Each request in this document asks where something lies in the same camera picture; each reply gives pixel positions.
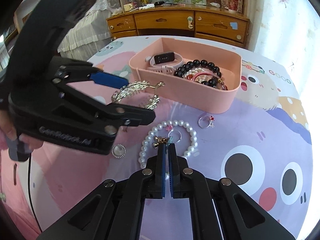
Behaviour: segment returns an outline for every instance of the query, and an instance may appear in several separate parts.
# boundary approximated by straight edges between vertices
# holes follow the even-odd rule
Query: wooden drawer
[[[192,17],[189,28],[188,17]],[[152,11],[134,16],[137,29],[182,29],[194,30],[194,12],[180,10]]]
[[[233,29],[230,23],[234,23],[236,25],[234,28],[237,29]],[[197,32],[209,33],[241,43],[244,43],[247,31],[246,21],[206,12],[196,12],[195,25]]]
[[[125,15],[114,19],[107,20],[111,33],[135,30],[133,15]]]
[[[218,41],[218,42],[222,42],[222,43],[229,44],[229,45],[236,46],[236,47],[240,47],[240,48],[244,47],[244,44],[241,42],[225,39],[225,38],[218,37],[218,36],[212,36],[212,35],[203,34],[203,33],[196,33],[195,37],[200,38],[200,39],[210,40],[210,41]]]
[[[132,37],[132,36],[138,36],[138,33],[136,30],[134,31],[126,31],[126,32],[119,32],[119,33],[113,33],[112,38],[113,40],[123,38],[123,37]]]

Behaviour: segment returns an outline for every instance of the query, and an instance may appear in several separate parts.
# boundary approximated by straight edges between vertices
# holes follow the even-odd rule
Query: pink storage box
[[[215,89],[191,80],[146,69],[150,66],[149,61],[146,62],[147,57],[169,51],[180,54],[184,63],[195,59],[200,61],[205,59],[208,62],[213,62],[220,68],[228,90]],[[147,80],[152,85],[163,81],[165,86],[157,90],[157,94],[161,97],[211,114],[221,114],[230,108],[240,87],[241,63],[241,56],[232,51],[198,42],[159,38],[159,40],[133,56],[129,61],[129,66],[137,81]]]

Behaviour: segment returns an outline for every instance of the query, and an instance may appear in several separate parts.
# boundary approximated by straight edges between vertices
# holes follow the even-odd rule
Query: cartoon tablecloth
[[[94,55],[90,62],[132,80],[130,58],[159,36],[121,38]],[[30,195],[42,230],[71,209],[105,179],[120,181],[140,169],[141,142],[151,128],[167,120],[184,120],[196,130],[197,150],[188,165],[204,176],[219,180],[229,177],[260,206],[269,212],[295,237],[305,219],[312,182],[312,149],[308,123],[298,93],[285,68],[250,51],[215,41],[188,37],[176,39],[197,41],[234,51],[242,56],[241,88],[231,108],[213,115],[214,127],[201,129],[198,120],[210,116],[201,110],[162,98],[156,108],[156,119],[149,126],[119,130],[115,144],[125,146],[127,154],[116,159],[84,153],[44,143],[32,155]],[[73,85],[103,103],[110,103],[115,91],[81,82]],[[177,127],[182,139],[176,144],[182,156],[190,145],[190,136]],[[159,135],[166,135],[163,129]],[[147,157],[156,154],[150,145]],[[2,173],[11,172],[14,163],[2,158]],[[28,163],[17,167],[17,189],[4,183],[7,205],[15,209],[18,195],[28,197]],[[169,185],[163,200],[146,200],[140,239],[192,239],[188,199],[170,198]]]

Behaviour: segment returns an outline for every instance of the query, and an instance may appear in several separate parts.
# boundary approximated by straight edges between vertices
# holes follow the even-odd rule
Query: silver bolt
[[[144,170],[142,170],[142,174],[143,175],[150,175],[152,173],[152,170],[150,170],[150,169],[144,169]]]
[[[229,186],[229,185],[231,185],[231,180],[228,179],[228,178],[223,178],[223,179],[221,180],[221,183],[222,183],[223,185],[225,185],[225,186]]]
[[[190,174],[193,173],[193,169],[191,169],[191,168],[184,168],[184,169],[183,169],[183,173],[184,173],[184,174],[187,174],[187,175],[190,175]]]
[[[58,84],[58,83],[61,82],[61,79],[60,78],[55,78],[55,79],[52,80],[52,82],[55,83],[55,84]]]
[[[114,184],[114,182],[113,182],[112,179],[107,179],[107,180],[105,180],[105,181],[103,182],[103,185],[104,185],[105,187],[112,187],[113,184]]]
[[[117,107],[117,108],[116,108],[116,111],[117,111],[119,114],[123,114],[123,113],[124,113],[124,109],[121,108],[121,107]]]
[[[109,135],[114,135],[118,132],[117,128],[115,128],[114,126],[112,125],[107,125],[105,128],[104,128],[105,132]]]

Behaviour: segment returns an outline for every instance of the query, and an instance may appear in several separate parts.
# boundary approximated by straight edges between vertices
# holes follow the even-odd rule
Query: pearl bracelet
[[[185,151],[183,153],[183,156],[185,158],[188,158],[191,156],[191,153],[195,151],[196,147],[198,146],[197,143],[197,137],[196,137],[196,131],[193,130],[193,128],[190,126],[190,124],[188,122],[185,122],[183,120],[177,121],[163,121],[160,124],[158,124],[157,126],[154,126],[151,131],[148,132],[148,135],[146,136],[146,138],[142,141],[142,147],[141,147],[141,152],[139,153],[139,158],[138,158],[138,162],[140,163],[140,166],[142,169],[144,169],[146,167],[146,163],[147,160],[145,159],[146,157],[146,151],[147,151],[147,146],[149,143],[151,143],[151,141],[153,140],[153,137],[156,135],[156,133],[160,130],[162,130],[164,127],[167,126],[183,126],[188,133],[190,133],[190,140],[191,140],[191,145],[188,147],[188,150]]]

